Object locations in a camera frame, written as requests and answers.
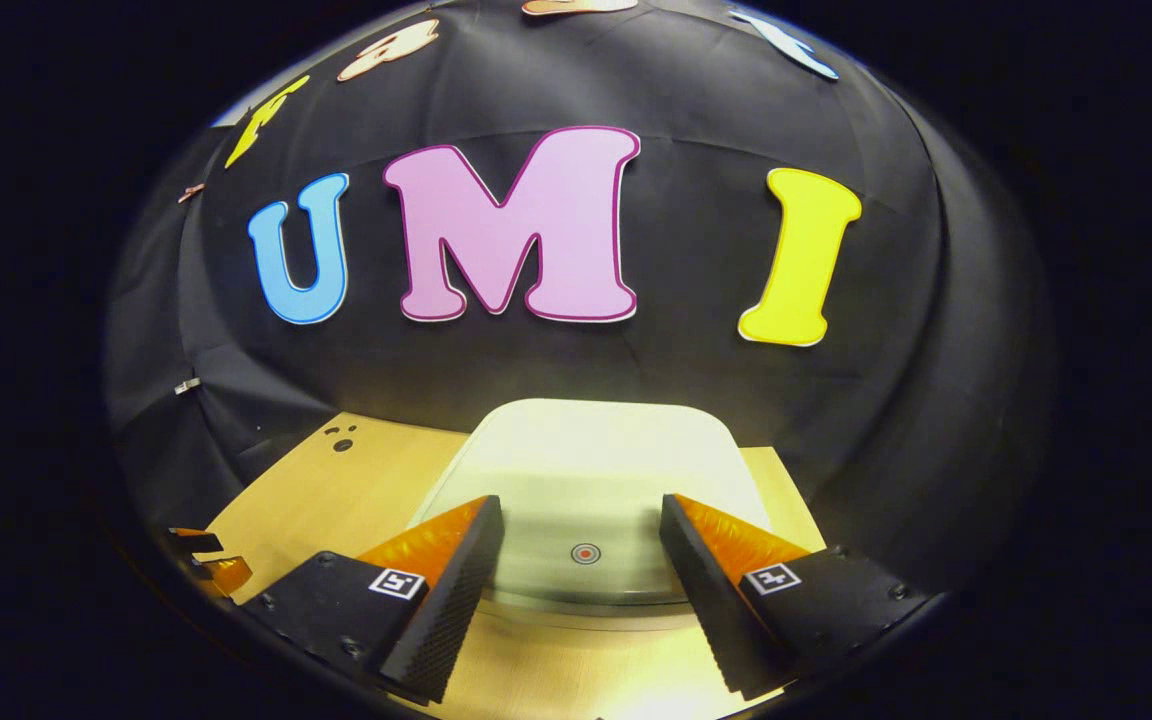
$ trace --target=yellow letter i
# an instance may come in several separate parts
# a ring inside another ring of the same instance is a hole
[[[861,199],[832,179],[776,168],[767,187],[781,200],[781,236],[763,300],[740,317],[745,340],[806,347],[820,342],[820,314],[847,223],[861,217]]]

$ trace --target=wooden surface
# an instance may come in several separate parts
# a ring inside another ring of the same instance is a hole
[[[351,446],[335,450],[346,439]],[[197,558],[243,556],[252,578],[233,600],[245,602],[316,552],[361,555],[407,528],[467,439],[340,414],[225,507],[207,526],[225,552]],[[773,532],[823,550],[812,515],[776,453],[753,447],[741,455]],[[444,703],[419,710],[445,720],[713,720],[755,705],[727,692],[695,617],[681,624],[571,629],[479,611]]]

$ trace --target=dark background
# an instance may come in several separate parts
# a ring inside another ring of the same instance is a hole
[[[346,714],[202,637],[105,536],[97,354],[120,233],[160,165],[394,5],[0,3],[0,712]],[[1011,541],[919,643],[806,717],[1152,717],[1152,3],[750,5],[993,160],[1030,211],[1064,353]]]

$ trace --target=orange soft pad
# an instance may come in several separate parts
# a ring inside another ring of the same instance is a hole
[[[234,594],[234,591],[252,577],[252,569],[248,568],[247,561],[242,558],[212,560],[204,562],[204,568],[211,570],[211,582],[223,597]]]
[[[388,541],[362,553],[358,560],[381,568],[424,575],[429,586],[434,588],[484,501],[486,497],[480,497],[425,520],[416,528],[403,530]]]
[[[726,511],[696,502],[689,497],[675,498],[682,506],[682,511],[685,511],[687,520],[691,521],[691,525],[705,541],[710,555],[714,556],[733,585],[738,585],[745,573],[810,555],[810,552],[796,544],[750,525],[744,520],[734,518]]]

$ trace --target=pink letter m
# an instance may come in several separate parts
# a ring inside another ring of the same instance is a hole
[[[536,142],[503,202],[456,147],[391,162],[384,177],[402,204],[411,283],[403,314],[435,323],[465,312],[465,294],[448,282],[444,247],[486,310],[503,313],[532,242],[540,248],[539,279],[524,297],[532,313],[564,323],[634,314],[617,235],[621,173],[638,153],[639,138],[620,128],[556,129]]]

